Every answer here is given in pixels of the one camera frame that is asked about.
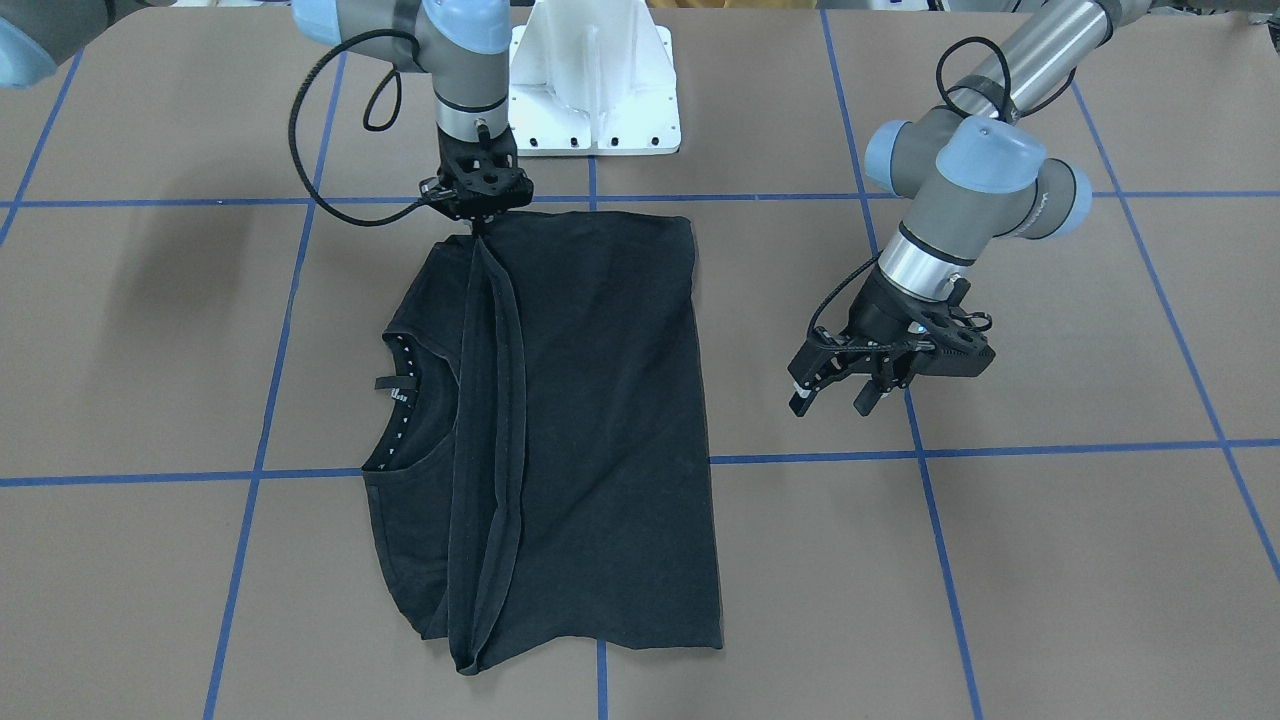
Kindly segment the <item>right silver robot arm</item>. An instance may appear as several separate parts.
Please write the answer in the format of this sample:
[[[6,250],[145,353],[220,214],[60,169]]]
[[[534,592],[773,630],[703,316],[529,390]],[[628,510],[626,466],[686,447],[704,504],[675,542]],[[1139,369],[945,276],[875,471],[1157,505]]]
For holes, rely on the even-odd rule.
[[[52,76],[145,1],[5,1],[1,5],[3,86],[28,88]],[[420,184],[410,210],[430,208],[474,232],[527,206],[534,186],[518,164],[509,127],[509,42],[506,1],[293,1],[297,29],[326,53],[291,108],[288,142],[306,95],[323,68],[352,51],[389,65],[384,85],[406,73],[431,77],[436,174]]]

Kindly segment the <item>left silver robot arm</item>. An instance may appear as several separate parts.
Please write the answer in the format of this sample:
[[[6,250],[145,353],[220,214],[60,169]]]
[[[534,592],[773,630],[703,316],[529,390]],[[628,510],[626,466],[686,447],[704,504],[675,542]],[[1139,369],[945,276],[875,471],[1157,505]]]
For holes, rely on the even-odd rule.
[[[865,378],[854,402],[865,416],[920,375],[973,378],[991,365],[992,320],[963,307],[972,268],[992,240],[1073,232],[1093,202],[1087,173],[1051,158],[1020,122],[1149,9],[1148,1],[1048,1],[1002,44],[970,37],[988,51],[970,74],[947,83],[937,65],[940,102],[919,120],[873,133],[867,177],[910,205],[886,246],[852,272],[860,288],[846,327],[809,320],[788,364],[795,415],[851,375]]]

